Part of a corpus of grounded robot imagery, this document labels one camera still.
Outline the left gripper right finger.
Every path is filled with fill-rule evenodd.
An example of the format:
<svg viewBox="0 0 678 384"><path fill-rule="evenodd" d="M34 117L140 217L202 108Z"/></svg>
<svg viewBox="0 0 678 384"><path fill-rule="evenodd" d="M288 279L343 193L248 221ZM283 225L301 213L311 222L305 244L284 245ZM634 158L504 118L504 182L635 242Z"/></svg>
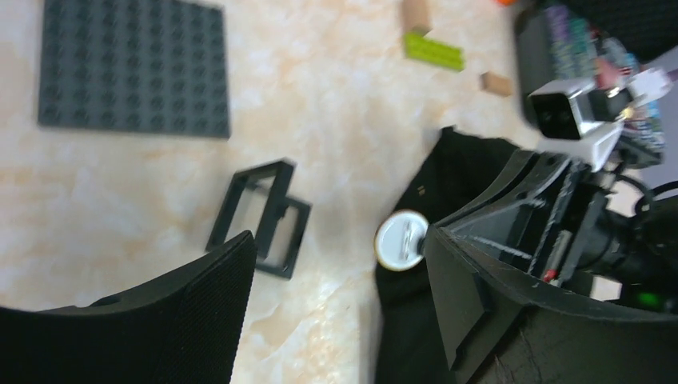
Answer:
<svg viewBox="0 0 678 384"><path fill-rule="evenodd" d="M601 302L517 270L445 298L437 318L454 383L674 383L677 318Z"/></svg>

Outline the black garment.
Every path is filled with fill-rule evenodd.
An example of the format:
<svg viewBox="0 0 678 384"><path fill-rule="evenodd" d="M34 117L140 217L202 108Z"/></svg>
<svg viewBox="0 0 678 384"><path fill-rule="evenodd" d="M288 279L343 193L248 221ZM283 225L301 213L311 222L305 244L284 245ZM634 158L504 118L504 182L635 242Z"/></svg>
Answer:
<svg viewBox="0 0 678 384"><path fill-rule="evenodd" d="M401 195L395 210L414 210L432 224L455 214L480 196L504 169L524 178L538 157L502 138L439 130L437 142ZM383 325L375 383L454 383L435 297L460 290L442 286L460 270L455 255L438 238L424 242L425 258L410 270L395 272L376 264L374 279Z"/></svg>

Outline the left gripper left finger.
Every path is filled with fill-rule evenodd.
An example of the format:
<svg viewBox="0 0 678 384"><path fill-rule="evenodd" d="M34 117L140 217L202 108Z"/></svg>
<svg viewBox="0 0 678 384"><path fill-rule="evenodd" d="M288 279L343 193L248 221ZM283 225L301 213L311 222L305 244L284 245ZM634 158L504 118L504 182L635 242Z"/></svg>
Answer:
<svg viewBox="0 0 678 384"><path fill-rule="evenodd" d="M257 250L244 231L90 306L1 310L4 383L227 383Z"/></svg>

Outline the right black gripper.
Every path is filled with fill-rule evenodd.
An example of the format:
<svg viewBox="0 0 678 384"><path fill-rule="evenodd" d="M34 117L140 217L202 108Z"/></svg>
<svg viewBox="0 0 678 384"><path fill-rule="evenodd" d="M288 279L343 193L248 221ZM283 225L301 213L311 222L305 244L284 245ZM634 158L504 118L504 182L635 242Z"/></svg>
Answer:
<svg viewBox="0 0 678 384"><path fill-rule="evenodd" d="M460 270L442 286L470 285L491 267L517 270L553 285L601 276L621 284L616 304L659 313L677 311L677 183L649 188L623 166L593 173L562 154L536 154L519 179L504 169L490 187L432 225ZM631 217L608 209L616 182L640 197Z"/></svg>

